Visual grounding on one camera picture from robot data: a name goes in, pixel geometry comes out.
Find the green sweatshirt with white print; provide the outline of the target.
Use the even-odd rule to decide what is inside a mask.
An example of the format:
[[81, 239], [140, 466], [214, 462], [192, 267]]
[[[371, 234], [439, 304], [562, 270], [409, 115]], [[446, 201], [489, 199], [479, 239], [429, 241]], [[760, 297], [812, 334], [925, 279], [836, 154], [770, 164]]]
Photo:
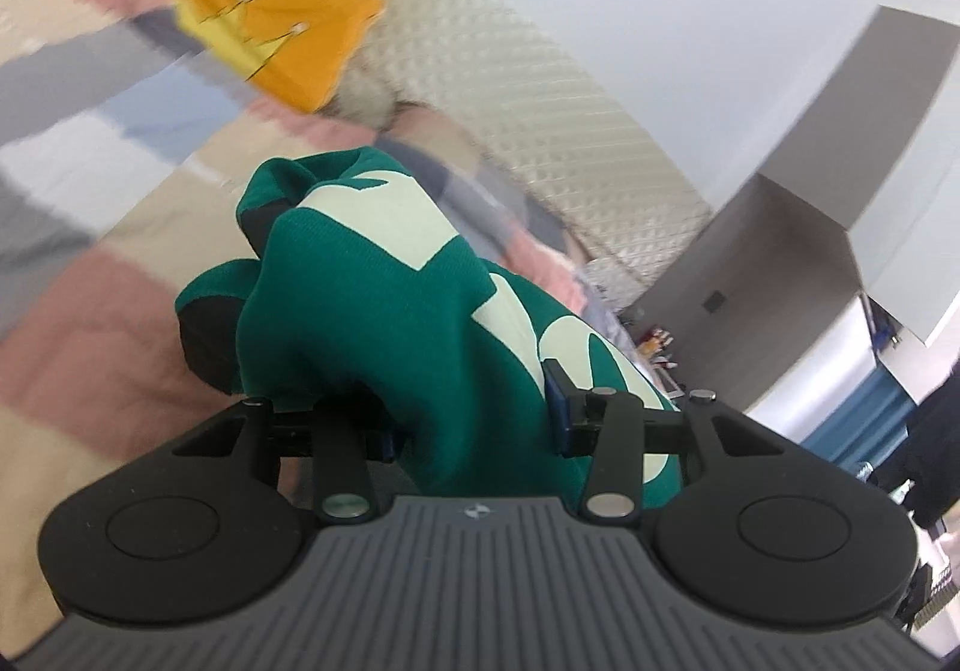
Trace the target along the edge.
[[404, 432], [400, 463], [425, 494], [581, 497], [589, 460], [555, 450], [545, 361], [576, 387], [662, 405], [620, 349], [478, 256], [379, 149], [268, 159], [236, 221], [251, 255], [201, 272], [176, 302], [190, 370], [280, 406], [363, 385]]

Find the bottles on bedside table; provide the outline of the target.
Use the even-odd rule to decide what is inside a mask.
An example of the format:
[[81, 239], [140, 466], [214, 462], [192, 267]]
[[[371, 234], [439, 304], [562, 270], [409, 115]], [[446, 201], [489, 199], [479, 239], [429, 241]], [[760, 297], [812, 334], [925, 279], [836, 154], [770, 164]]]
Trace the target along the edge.
[[651, 375], [654, 385], [669, 400], [683, 398], [686, 385], [679, 377], [674, 333], [663, 326], [644, 325], [640, 333], [633, 334], [633, 343], [636, 361]]

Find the blue curtain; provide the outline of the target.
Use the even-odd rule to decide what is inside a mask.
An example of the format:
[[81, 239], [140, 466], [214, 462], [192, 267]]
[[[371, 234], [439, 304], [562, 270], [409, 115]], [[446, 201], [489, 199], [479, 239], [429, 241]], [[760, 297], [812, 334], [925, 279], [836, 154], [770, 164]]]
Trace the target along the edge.
[[915, 409], [908, 391], [884, 364], [877, 364], [802, 446], [866, 479], [907, 438], [907, 419]]

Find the cream fluffy pillow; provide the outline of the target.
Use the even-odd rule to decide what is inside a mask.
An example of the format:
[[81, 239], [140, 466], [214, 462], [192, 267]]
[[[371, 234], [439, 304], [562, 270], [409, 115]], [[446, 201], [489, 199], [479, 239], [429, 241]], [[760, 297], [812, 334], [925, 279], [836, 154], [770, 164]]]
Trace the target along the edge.
[[384, 77], [363, 66], [352, 66], [343, 73], [334, 97], [322, 113], [381, 131], [394, 122], [397, 102], [397, 91]]

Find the patchwork colour block duvet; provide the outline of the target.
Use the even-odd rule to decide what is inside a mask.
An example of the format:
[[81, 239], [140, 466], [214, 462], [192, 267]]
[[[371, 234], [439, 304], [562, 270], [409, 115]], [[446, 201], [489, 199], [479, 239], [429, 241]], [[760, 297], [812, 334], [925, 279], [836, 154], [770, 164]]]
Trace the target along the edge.
[[190, 370], [176, 302], [251, 255], [236, 208], [268, 159], [374, 148], [473, 251], [590, 317], [562, 222], [477, 152], [298, 113], [223, 65], [172, 0], [2, 1], [2, 648], [60, 618], [49, 513], [244, 393]]

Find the cream quilted headboard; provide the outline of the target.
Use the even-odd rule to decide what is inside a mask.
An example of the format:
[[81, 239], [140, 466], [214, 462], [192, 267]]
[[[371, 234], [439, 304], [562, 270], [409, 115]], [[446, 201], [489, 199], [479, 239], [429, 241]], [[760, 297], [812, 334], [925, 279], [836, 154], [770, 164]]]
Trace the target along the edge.
[[560, 217], [613, 307], [633, 304], [709, 206], [612, 95], [505, 0], [386, 0], [347, 68], [465, 131]]

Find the orange crown pillow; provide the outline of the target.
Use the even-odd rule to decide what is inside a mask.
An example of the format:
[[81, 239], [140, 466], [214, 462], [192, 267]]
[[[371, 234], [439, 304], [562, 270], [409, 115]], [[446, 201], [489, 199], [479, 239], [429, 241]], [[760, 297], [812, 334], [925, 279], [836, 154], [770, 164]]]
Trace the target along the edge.
[[242, 79], [313, 113], [331, 102], [386, 0], [172, 0], [181, 31]]

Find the grey wall socket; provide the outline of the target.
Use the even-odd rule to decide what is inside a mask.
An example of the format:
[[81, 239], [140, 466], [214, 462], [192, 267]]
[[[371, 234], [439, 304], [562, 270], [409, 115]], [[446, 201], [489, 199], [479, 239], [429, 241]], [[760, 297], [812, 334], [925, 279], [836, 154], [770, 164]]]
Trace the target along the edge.
[[716, 313], [726, 304], [727, 297], [720, 290], [713, 290], [703, 302], [703, 308], [706, 313]]

